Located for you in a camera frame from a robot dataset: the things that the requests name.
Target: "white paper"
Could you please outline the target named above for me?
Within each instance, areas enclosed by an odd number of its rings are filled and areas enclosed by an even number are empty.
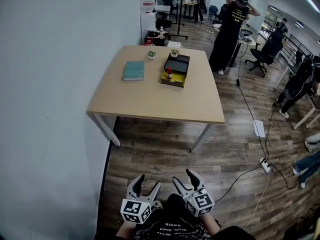
[[[263,138],[266,137],[264,123],[262,121],[253,120],[253,126],[254,126],[255,135],[263,137]]]

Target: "white sneaker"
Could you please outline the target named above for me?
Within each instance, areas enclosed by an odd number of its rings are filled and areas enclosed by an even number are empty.
[[[283,115],[283,117],[284,117],[285,119],[288,119],[288,118],[289,118],[289,115],[288,115],[287,112],[282,113],[282,109],[279,110],[279,113],[280,113],[281,115]]]

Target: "bottle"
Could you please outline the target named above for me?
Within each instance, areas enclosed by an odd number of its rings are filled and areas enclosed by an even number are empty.
[[[160,37],[163,37],[165,35],[164,27],[160,27]]]
[[[169,67],[166,71],[166,78],[172,79],[172,68],[171,67]]]

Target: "wooden floor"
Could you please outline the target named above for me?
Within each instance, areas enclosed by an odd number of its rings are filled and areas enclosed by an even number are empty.
[[[180,34],[188,35],[188,40],[172,37],[172,41],[181,42],[184,48],[203,50],[209,57],[213,44],[208,38],[211,37],[214,41],[217,34],[209,36],[207,32],[196,29],[212,29],[209,26],[191,21],[185,23],[187,25],[181,27]],[[173,34],[175,29],[176,25],[170,32]],[[293,175],[293,163],[308,155],[304,139],[319,132],[319,124],[316,123],[312,129],[306,129],[306,124],[303,124],[293,130],[293,125],[311,109],[308,101],[300,100],[295,104],[289,110],[290,118],[287,120],[279,114],[280,108],[272,107],[286,83],[284,79],[277,90],[273,88],[285,68],[281,56],[268,66],[265,78],[261,77],[261,72],[257,69],[250,72],[252,65],[245,64],[245,59],[254,60],[250,49],[241,62],[240,87],[254,118],[263,121],[266,134],[270,116],[275,111],[267,140],[269,162],[275,164],[287,179],[288,185],[294,187],[298,183],[298,177]],[[98,222],[101,227],[120,227],[120,207],[127,185],[140,174],[145,174],[144,191],[149,190],[156,181],[161,181],[158,199],[164,201],[171,193],[176,193],[172,184],[173,176],[183,183],[188,183],[185,170],[189,168],[203,176],[208,191],[217,200],[240,174],[257,166],[264,153],[255,135],[252,117],[236,86],[238,69],[237,66],[226,69],[224,75],[213,74],[225,124],[214,126],[212,136],[196,154],[189,153],[189,149],[204,129],[204,124],[120,118],[115,133],[121,141],[121,147],[113,146],[111,149],[103,208],[100,210],[101,218]],[[219,220],[222,228],[232,225],[244,228],[265,189],[267,179],[267,174],[259,167],[245,174],[231,191],[215,204],[212,215]],[[268,188],[246,230],[257,240],[282,239],[285,230],[300,221],[300,216],[307,214],[313,203],[319,200],[319,182],[320,177],[314,175],[307,181],[304,189],[299,187],[288,190],[281,175],[272,169]]]

